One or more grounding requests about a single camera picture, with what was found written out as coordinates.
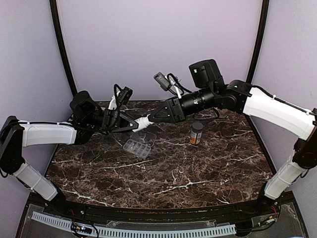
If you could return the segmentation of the white pill bottle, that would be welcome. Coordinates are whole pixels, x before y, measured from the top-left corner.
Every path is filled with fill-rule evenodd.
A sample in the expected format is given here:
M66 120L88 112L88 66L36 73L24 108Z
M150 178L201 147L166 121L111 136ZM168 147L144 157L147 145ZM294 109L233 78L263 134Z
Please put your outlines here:
M138 127L136 129L133 129L132 130L133 132L138 132L138 131L144 130L148 126L154 124L154 122L149 121L149 115L135 119L134 122L136 122L138 124Z

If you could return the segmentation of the clear plastic pill organizer box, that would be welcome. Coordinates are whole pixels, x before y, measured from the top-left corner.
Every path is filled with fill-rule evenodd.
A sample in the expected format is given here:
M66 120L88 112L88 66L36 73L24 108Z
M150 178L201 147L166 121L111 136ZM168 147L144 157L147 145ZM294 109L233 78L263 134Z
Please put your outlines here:
M130 138L123 145L123 150L139 158L147 158L157 136L148 131L132 132Z

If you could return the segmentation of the amber pill bottle grey cap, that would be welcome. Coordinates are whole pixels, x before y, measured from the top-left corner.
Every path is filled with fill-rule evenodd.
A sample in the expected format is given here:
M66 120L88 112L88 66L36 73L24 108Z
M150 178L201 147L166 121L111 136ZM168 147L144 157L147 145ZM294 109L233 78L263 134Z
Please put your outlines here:
M194 122L191 126L190 142L193 145L197 145L201 141L203 131L203 124L200 122Z

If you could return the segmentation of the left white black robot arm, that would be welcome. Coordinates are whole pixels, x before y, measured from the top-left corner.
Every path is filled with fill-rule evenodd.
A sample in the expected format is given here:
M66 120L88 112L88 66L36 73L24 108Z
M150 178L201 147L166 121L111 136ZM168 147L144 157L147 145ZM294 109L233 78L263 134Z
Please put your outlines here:
M87 91L78 92L70 103L70 122L28 122L9 116L0 131L0 174L15 176L29 189L39 194L59 216L66 216L70 206L62 192L33 168L23 157L22 149L34 145L87 143L93 134L132 131L138 123L120 110L132 96L132 89L117 85L109 107L103 109Z

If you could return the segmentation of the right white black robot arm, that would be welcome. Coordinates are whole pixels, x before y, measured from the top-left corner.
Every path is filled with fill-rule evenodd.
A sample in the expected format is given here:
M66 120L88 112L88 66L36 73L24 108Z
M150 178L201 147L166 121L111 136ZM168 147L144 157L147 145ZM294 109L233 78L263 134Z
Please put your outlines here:
M225 84L213 59L194 63L189 70L198 91L164 101L151 112L149 121L177 123L204 109L228 109L264 119L298 136L293 155L266 183L264 196L253 203L257 215L265 214L272 207L272 200L276 200L303 172L316 167L317 111L295 106L241 80Z

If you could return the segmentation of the left black frame post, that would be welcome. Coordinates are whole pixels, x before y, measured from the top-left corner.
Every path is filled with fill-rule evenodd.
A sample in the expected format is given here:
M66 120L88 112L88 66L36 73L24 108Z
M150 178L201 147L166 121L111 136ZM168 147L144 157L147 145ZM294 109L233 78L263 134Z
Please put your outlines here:
M66 51L66 45L65 41L63 38L63 32L61 28L61 20L59 17L59 12L58 12L58 5L56 0L49 0L50 3L50 9L51 9L51 15L52 15L52 20L53 20L53 27L54 27L54 32L55 32L55 37L57 41L57 46L59 49L59 54L61 57L61 61L63 64L64 72L66 75L67 83L70 89L71 94L74 96L78 90L75 85L75 80L72 74L70 62L68 59L67 51Z

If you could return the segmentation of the black frame post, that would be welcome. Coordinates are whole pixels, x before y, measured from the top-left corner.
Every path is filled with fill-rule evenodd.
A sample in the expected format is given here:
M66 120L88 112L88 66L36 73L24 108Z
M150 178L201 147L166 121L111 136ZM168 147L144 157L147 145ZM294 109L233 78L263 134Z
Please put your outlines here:
M256 67L258 64L260 51L261 51L261 47L262 47L262 43L263 43L263 39L264 39L264 32L265 32L265 27L266 27L269 2L270 2L270 0L262 0L261 13L260 13L260 19L259 19L259 24L258 24L258 29L257 29L256 40L255 40L255 44L254 44L254 50L253 50L248 74L246 77L247 83L252 83L254 75L255 75Z
M56 0L49 0L50 3L50 9L51 9L51 15L52 15L52 20L53 20L53 27L54 27L54 32L55 32L55 37L57 41L57 46L59 49L59 54L61 57L61 61L63 64L64 72L66 75L67 83L70 89L71 94L74 96L78 90L75 85L75 80L72 74L70 62L68 59L67 51L66 51L66 45L65 41L63 38L63 32L61 28L61 20L59 17L59 12L58 12L58 5Z

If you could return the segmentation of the right black frame post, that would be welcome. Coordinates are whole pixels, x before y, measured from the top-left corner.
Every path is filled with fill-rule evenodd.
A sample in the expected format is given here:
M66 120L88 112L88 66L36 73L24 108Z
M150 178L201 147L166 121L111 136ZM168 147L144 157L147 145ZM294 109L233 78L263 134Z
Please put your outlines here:
M254 44L254 50L253 50L248 74L246 77L247 83L252 83L254 75L255 75L256 67L258 64L260 51L261 51L261 47L262 47L262 43L263 43L263 39L264 39L264 32L265 32L265 27L266 27L269 2L270 2L270 0L262 0L261 13L260 13L260 19L259 19L259 24L258 24L258 29L257 29L256 40L255 40L255 44Z

